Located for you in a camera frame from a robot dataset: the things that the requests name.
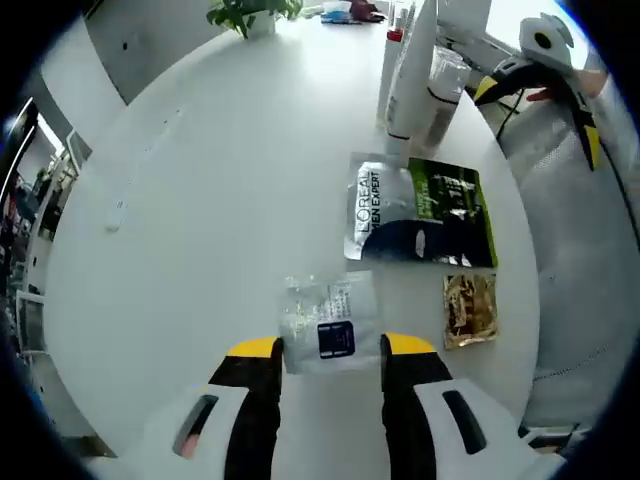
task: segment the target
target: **clear plastic package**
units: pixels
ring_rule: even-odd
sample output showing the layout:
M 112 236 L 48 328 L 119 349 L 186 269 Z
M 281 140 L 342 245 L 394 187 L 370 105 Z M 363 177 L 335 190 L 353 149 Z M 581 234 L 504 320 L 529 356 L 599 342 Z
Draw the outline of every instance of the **clear plastic package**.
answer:
M 333 282 L 288 278 L 279 330 L 287 373 L 379 368 L 382 330 L 371 272 Z

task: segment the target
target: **white pot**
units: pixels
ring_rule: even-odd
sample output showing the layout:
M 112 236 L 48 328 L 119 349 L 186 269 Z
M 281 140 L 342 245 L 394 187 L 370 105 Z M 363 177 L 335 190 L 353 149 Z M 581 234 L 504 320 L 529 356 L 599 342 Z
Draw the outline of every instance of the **white pot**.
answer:
M 267 10 L 261 10 L 250 15 L 245 15 L 242 18 L 244 19 L 244 24 L 247 25 L 247 27 L 249 26 L 252 17 L 255 20 L 253 20 L 251 28 L 247 28 L 247 36 L 249 37 L 249 40 L 276 33 L 275 14 L 271 15 Z

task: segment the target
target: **red bottle cap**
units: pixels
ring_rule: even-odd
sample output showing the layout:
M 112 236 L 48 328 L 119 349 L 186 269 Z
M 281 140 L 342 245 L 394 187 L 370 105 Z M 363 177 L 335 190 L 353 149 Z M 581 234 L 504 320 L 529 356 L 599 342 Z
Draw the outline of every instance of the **red bottle cap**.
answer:
M 387 40 L 392 42 L 402 41 L 402 30 L 387 30 Z

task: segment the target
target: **white round table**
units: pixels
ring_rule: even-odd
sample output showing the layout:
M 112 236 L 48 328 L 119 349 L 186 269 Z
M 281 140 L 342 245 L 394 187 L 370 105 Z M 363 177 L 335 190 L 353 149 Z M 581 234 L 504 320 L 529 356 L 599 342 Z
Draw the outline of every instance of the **white round table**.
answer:
M 431 340 L 519 420 L 538 343 L 538 284 L 516 183 L 465 95 L 439 159 L 480 171 L 500 337 L 445 352 L 441 265 L 343 257 L 353 151 L 375 127 L 383 25 L 287 24 L 215 38 L 123 112 L 82 170 L 56 234 L 45 335 L 60 376 L 122 454 L 147 415 L 206 383 L 225 352 L 277 334 L 289 275 L 372 269 L 386 329 Z M 110 212 L 127 205 L 117 232 Z M 379 372 L 283 380 L 274 478 L 388 478 Z

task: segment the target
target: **black cable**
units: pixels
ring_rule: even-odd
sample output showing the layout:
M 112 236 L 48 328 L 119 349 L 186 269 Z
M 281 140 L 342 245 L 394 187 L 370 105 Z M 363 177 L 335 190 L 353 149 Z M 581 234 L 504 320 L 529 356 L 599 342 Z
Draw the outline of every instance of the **black cable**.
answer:
M 449 105 L 458 105 L 458 102 L 454 102 L 453 100 L 447 100 L 446 98 L 439 97 L 438 95 L 433 93 L 433 90 L 431 90 L 431 87 L 427 87 L 427 92 L 429 93 L 429 95 L 431 95 L 433 98 L 435 98 L 439 102 L 448 103 Z
M 498 102 L 498 105 L 500 105 L 500 107 L 505 110 L 507 113 L 512 111 L 511 105 L 507 105 L 506 103 L 503 102 Z M 515 113 L 516 115 L 520 115 L 520 112 L 517 110 L 513 110 L 513 113 Z
M 562 446 L 558 447 L 558 449 L 556 450 L 556 453 L 564 458 L 567 458 L 567 452 L 565 451 L 567 446 L 569 445 L 569 442 L 571 441 L 571 437 L 573 437 L 573 434 L 576 433 L 576 430 L 578 430 L 578 427 L 580 426 L 579 423 L 576 423 L 573 425 L 573 428 L 571 429 L 571 431 L 569 432 L 569 435 L 567 435 L 567 438 L 565 439 L 564 443 Z
M 518 99 L 516 100 L 515 105 L 513 106 L 513 108 L 509 112 L 509 114 L 507 115 L 507 118 L 505 118 L 504 121 L 502 122 L 502 125 L 500 125 L 500 129 L 498 130 L 498 133 L 496 134 L 496 141 L 498 143 L 500 143 L 500 137 L 502 136 L 502 132 L 504 130 L 505 125 L 507 124 L 507 122 L 511 118 L 511 115 L 513 115 L 513 113 L 518 109 L 518 105 L 520 105 L 520 101 L 522 100 L 523 96 L 524 96 L 524 88 L 522 90 L 520 90 L 520 94 L 518 95 Z

